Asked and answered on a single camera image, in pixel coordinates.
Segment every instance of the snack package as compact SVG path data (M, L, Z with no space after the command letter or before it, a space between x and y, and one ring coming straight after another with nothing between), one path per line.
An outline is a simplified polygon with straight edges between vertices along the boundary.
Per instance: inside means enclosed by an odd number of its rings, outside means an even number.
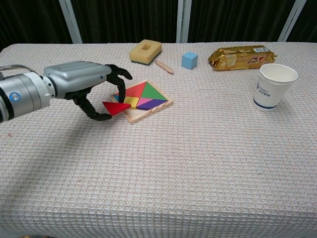
M275 61L275 55L267 47L236 46L219 48L208 58L216 71L260 68L265 63Z

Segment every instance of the table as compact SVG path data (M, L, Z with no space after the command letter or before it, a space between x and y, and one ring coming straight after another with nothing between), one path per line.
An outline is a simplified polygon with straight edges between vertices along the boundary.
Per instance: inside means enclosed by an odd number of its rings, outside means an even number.
M258 69L216 72L219 47L264 44L298 80L271 113L252 105ZM257 237L317 235L317 44L163 44L158 67L132 63L129 44L17 44L0 65L113 63L174 104L130 125L97 122L72 101L0 124L0 236ZM187 51L198 65L181 67ZM24 71L12 71L17 74ZM116 87L89 100L98 112Z

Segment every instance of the blue cube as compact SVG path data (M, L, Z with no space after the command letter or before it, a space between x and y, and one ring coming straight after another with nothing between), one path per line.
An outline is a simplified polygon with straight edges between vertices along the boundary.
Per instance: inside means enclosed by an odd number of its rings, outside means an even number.
M198 55L193 52L187 52L182 57L182 67L193 69L197 65Z

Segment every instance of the red triangle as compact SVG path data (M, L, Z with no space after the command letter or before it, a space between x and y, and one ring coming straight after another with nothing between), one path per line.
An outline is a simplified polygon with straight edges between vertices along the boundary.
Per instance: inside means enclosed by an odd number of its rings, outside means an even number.
M140 98L142 93L143 93L143 89L146 85L146 82L144 83L140 83L138 85L135 85L131 88L127 88L125 90L125 96L126 97L133 97L133 98Z
M114 116L131 107L131 104L129 103L103 102L103 104L111 116Z

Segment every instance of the tangram puzzle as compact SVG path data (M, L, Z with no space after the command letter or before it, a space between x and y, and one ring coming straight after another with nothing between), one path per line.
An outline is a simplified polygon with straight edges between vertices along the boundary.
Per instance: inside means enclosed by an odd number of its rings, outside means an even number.
M119 93L112 94L110 99L118 102ZM122 113L133 124L171 106L173 101L152 82L143 81L126 88L124 103L131 107Z

